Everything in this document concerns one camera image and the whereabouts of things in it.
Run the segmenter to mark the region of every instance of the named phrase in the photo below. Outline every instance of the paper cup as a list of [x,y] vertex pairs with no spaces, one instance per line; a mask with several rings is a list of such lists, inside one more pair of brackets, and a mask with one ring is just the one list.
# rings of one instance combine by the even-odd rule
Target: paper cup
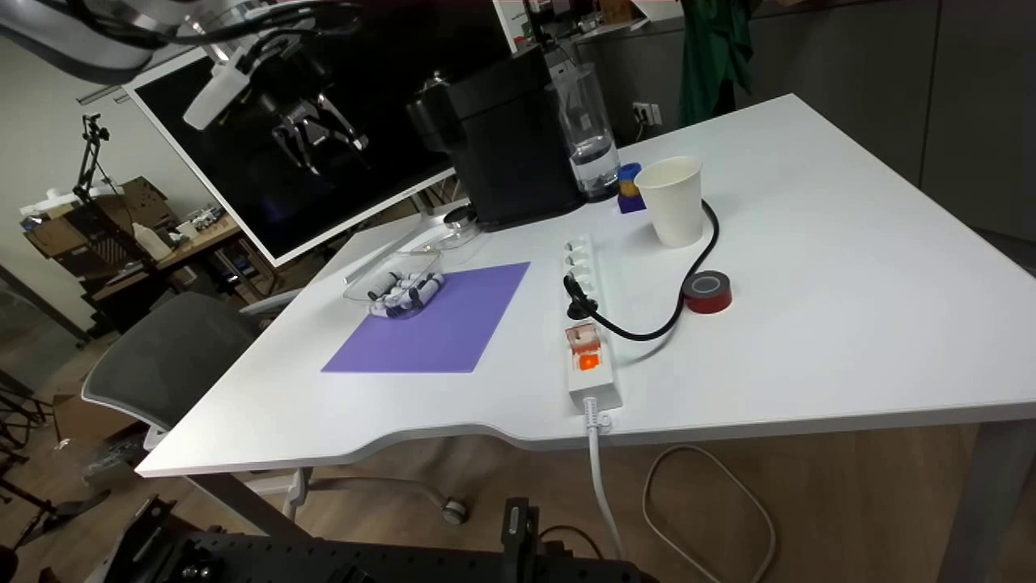
[[690,157],[647,163],[637,192],[665,247],[690,247],[706,229],[702,172]]

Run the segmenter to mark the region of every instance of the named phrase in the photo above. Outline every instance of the desk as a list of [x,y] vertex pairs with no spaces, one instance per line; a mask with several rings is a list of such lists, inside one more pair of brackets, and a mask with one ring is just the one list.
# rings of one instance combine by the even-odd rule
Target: desk
[[235,216],[222,216],[219,223],[212,223],[209,229],[200,229],[198,235],[190,235],[188,243],[171,251],[168,257],[161,257],[155,264],[155,268],[159,272],[180,268],[180,267],[190,264],[198,254],[209,254],[229,235],[241,235],[241,226],[235,223]]
[[219,251],[222,243],[241,235],[241,226],[229,216],[222,216],[215,226],[200,229],[196,239],[182,243],[161,257],[154,268],[141,267],[120,272],[104,287],[88,293],[88,306],[97,308],[117,332],[130,332],[141,318],[154,310],[154,302],[168,293],[168,274],[198,257]]
[[[708,267],[732,274],[734,306],[686,314],[656,356],[612,344],[621,408],[610,415],[610,441],[1036,419],[1036,282],[803,99],[768,99],[621,158],[672,152],[702,158],[706,198],[721,216]],[[392,441],[443,433],[582,443],[582,419],[565,396],[565,239],[595,239],[607,314],[634,332],[672,314],[706,243],[662,251],[647,216],[621,216],[617,200],[480,235],[443,267],[528,260],[533,268],[475,374],[328,376],[320,367],[362,321],[362,306],[344,302],[344,267],[392,229],[405,226],[344,247],[141,473],[215,487],[222,473],[351,463]],[[992,567],[1032,448],[1032,423],[980,432],[948,580],[980,580]]]

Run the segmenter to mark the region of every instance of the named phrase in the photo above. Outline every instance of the purple mat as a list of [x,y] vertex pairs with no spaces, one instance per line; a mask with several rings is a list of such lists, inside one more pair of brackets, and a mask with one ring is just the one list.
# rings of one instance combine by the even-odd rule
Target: purple mat
[[447,272],[443,293],[411,318],[366,318],[325,374],[474,374],[528,264]]

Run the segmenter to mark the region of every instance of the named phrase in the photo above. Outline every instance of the computer screen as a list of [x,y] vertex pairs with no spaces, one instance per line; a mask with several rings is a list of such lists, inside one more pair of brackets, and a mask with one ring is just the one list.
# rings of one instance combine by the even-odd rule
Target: computer screen
[[[425,150],[405,108],[434,71],[468,79],[501,58],[509,42],[492,0],[376,0],[366,2],[356,35],[311,42],[302,58],[256,71],[254,91],[206,133],[185,123],[215,71],[206,51],[171,58],[126,91],[261,254],[281,267],[443,180],[451,158]],[[302,79],[297,62],[328,79]],[[320,172],[297,166],[272,135],[281,105],[297,93],[331,98],[366,135],[366,150],[338,157]]]

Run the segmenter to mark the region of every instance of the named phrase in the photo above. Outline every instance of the white cable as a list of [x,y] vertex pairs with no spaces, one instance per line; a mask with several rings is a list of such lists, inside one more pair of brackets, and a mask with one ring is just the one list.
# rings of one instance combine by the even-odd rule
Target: white cable
[[647,527],[652,527],[675,554],[681,554],[696,574],[702,574],[708,583],[718,583],[718,576],[715,576],[702,559],[696,559],[690,550],[683,550],[675,537],[667,537],[667,535],[656,524],[652,510],[647,510],[647,501],[652,501],[652,487],[656,487],[656,475],[659,475],[662,463],[665,463],[667,456],[675,456],[675,455],[683,455],[683,449],[693,449],[693,455],[706,456],[726,479],[732,479],[732,484],[745,491],[745,499],[747,499],[747,501],[758,510],[758,516],[764,517],[768,535],[770,535],[770,543],[768,543],[764,559],[761,559],[758,571],[751,574],[751,583],[761,583],[761,580],[768,576],[773,557],[778,557],[778,541],[780,541],[780,537],[778,537],[773,516],[770,516],[768,506],[764,506],[712,449],[706,449],[706,448],[672,448],[672,449],[665,449],[662,456],[656,456],[656,463],[652,463],[652,471],[647,471],[647,479],[645,479],[645,489],[643,489],[643,516],[645,516]]
[[610,491],[607,491],[607,475],[603,475],[603,448],[601,448],[601,423],[595,423],[595,397],[582,396],[582,415],[588,415],[588,449],[589,449],[589,479],[593,479],[593,495],[595,495],[595,510],[603,513],[610,531],[612,531],[612,543],[617,543],[617,557],[625,557],[621,546],[621,535],[610,506]]

